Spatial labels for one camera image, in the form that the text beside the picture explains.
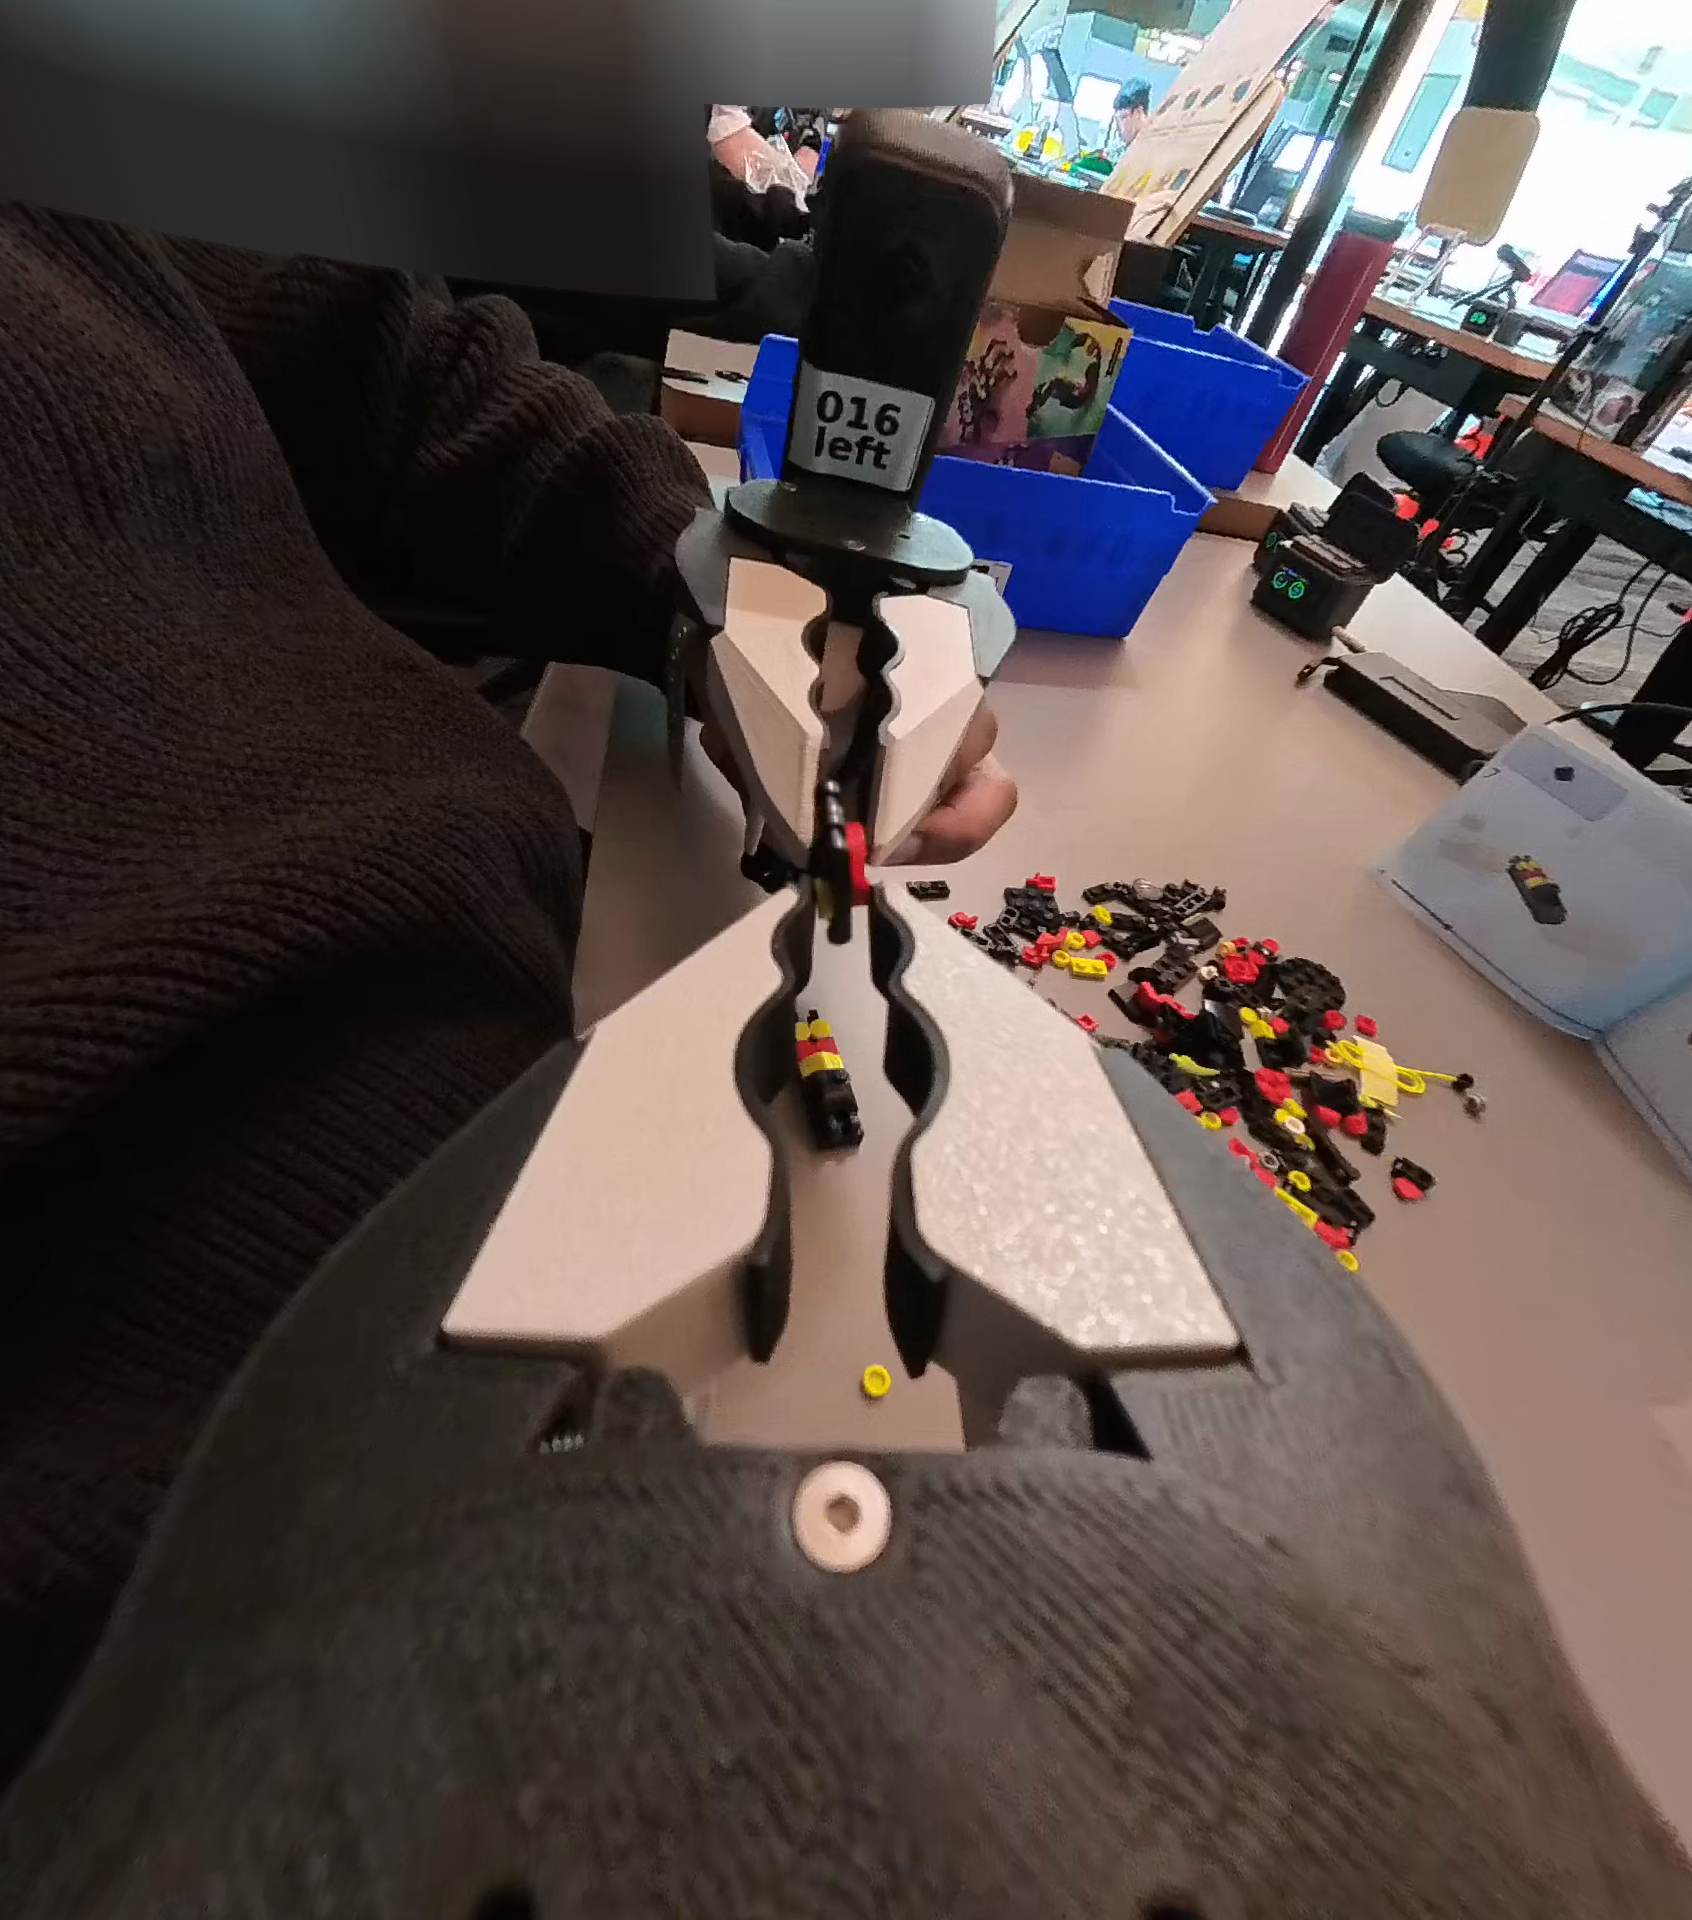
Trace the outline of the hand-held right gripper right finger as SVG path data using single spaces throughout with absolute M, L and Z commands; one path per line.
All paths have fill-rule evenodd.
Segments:
M 910 1375 L 1000 1429 L 1026 1381 L 1238 1360 L 1225 1307 L 1109 1049 L 907 893 L 872 898 L 892 1165 L 887 1314 Z

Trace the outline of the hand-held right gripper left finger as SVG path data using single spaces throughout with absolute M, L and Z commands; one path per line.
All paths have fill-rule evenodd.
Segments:
M 808 893 L 786 890 L 581 1044 L 449 1307 L 463 1350 L 653 1372 L 682 1396 L 786 1334 L 794 1002 Z

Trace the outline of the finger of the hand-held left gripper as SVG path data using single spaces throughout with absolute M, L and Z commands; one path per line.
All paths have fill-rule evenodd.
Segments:
M 858 823 L 867 856 L 920 821 L 987 697 L 977 621 L 942 596 L 879 596 L 863 624 L 858 664 Z
M 819 582 L 773 560 L 727 557 L 723 566 L 708 703 L 739 763 L 760 842 L 804 863 L 830 771 L 820 698 L 832 603 Z

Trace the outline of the person's left forearm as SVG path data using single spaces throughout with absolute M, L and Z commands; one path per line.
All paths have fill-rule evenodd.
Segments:
M 463 614 L 520 660 L 664 682 L 677 546 L 711 506 L 670 426 L 542 358 L 513 301 L 318 254 L 161 245 L 358 601 Z

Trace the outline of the colourful lego box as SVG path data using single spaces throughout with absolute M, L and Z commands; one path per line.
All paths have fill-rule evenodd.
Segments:
M 1079 478 L 1106 423 L 1133 328 L 1110 310 L 983 302 L 937 457 Z

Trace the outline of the red yellow black lego stack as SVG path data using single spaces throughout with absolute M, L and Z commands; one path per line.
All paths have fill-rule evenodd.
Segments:
M 861 1148 L 865 1123 L 854 1080 L 834 1026 L 819 1008 L 804 1010 L 794 1025 L 794 1064 L 813 1147 L 820 1152 Z

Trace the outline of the pile of lego pieces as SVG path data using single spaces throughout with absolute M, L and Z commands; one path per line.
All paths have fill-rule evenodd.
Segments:
M 1346 1273 L 1363 1268 L 1378 1198 L 1426 1202 L 1436 1173 L 1399 1143 L 1404 1115 L 1448 1092 L 1476 1123 L 1478 1076 L 1412 1067 L 1325 962 L 1227 927 L 1229 895 L 1196 878 L 1117 876 L 1065 901 L 1051 872 L 949 927 L 1030 987 L 1072 982 L 1104 1010 L 1066 1019 L 1126 1058 L 1229 1151 Z

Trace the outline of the lego instruction booklet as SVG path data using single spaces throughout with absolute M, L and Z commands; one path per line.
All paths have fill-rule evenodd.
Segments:
M 1373 865 L 1533 1019 L 1588 1044 L 1692 1184 L 1692 807 L 1564 725 L 1514 734 Z

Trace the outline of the person's left hand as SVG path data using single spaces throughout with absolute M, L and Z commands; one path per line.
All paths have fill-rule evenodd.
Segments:
M 874 854 L 883 868 L 938 868 L 984 851 L 1012 821 L 1021 789 L 999 759 L 1000 725 L 987 694 L 978 698 L 932 804 L 907 835 Z

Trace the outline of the brown cardboard box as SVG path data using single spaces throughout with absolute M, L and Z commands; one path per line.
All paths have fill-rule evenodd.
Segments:
M 989 302 L 1110 323 L 1135 205 L 1017 167 L 1009 180 L 1011 217 Z

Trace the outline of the blue plastic bin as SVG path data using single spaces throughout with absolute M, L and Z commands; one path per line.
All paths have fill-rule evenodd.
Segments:
M 1109 409 L 1079 478 L 942 457 L 920 508 L 1002 580 L 1024 629 L 1126 638 L 1215 495 Z
M 1238 488 L 1310 386 L 1310 375 L 1222 327 L 1135 301 L 1110 312 L 1131 331 L 1110 411 L 1140 428 L 1208 492 Z

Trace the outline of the cardboard sheet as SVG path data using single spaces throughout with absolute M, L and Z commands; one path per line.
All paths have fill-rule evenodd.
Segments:
M 1238 2 L 1154 105 L 1104 182 L 1123 239 L 1167 248 L 1227 180 L 1287 97 L 1282 73 L 1333 2 Z

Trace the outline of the black charger with green lights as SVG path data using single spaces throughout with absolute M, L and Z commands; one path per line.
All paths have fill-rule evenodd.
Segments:
M 1419 545 L 1420 529 L 1397 497 L 1355 475 L 1325 508 L 1278 510 L 1253 558 L 1249 605 L 1293 637 L 1326 644 Z

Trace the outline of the black pillar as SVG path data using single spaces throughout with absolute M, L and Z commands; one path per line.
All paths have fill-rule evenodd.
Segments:
M 1256 346 L 1272 348 L 1282 333 L 1291 309 L 1300 298 L 1309 272 L 1320 256 L 1335 221 L 1348 199 L 1355 172 L 1378 123 L 1399 89 L 1400 77 L 1434 11 L 1432 2 L 1393 2 L 1382 20 L 1384 33 L 1368 62 L 1363 82 L 1348 95 L 1348 107 L 1338 124 L 1333 155 L 1328 157 L 1315 192 L 1291 229 L 1265 295 L 1253 312 L 1246 339 Z

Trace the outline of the flat black case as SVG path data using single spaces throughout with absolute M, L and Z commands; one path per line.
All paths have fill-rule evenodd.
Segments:
M 1295 689 L 1315 682 L 1459 785 L 1478 774 L 1529 726 L 1497 698 L 1432 684 L 1373 649 L 1323 655 L 1293 678 Z

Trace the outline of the wooden work desk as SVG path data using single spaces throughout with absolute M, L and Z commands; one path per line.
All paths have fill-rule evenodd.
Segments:
M 1597 541 L 1692 586 L 1692 447 L 1660 441 L 1692 400 L 1692 176 L 1652 205 L 1579 331 L 1483 450 L 1404 477 L 1404 578 L 1503 655 Z

